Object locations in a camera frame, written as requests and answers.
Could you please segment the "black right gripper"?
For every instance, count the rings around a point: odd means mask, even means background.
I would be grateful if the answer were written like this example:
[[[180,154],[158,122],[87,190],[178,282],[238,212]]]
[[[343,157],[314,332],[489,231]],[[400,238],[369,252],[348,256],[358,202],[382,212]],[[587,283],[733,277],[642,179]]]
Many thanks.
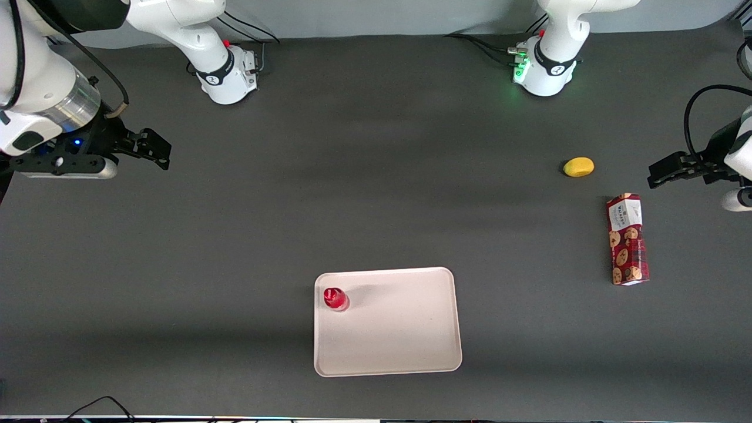
[[[64,132],[35,148],[37,155],[48,155],[55,150],[64,150],[73,155],[112,155],[115,152],[155,163],[168,170],[171,163],[172,145],[153,129],[145,128],[139,133],[127,131],[121,118],[108,119],[97,115],[93,121],[80,129]]]

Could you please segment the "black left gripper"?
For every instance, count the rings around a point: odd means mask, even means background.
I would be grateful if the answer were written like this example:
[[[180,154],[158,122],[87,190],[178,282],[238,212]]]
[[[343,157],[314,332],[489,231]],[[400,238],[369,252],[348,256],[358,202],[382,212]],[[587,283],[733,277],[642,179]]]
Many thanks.
[[[656,189],[668,182],[695,179],[701,176],[703,176],[704,184],[714,184],[719,180],[741,184],[740,174],[724,162],[724,158],[730,153],[736,141],[740,121],[741,118],[737,118],[712,134],[706,149],[703,150],[704,163],[712,172],[706,174],[701,163],[688,153],[674,152],[648,166],[648,187]]]

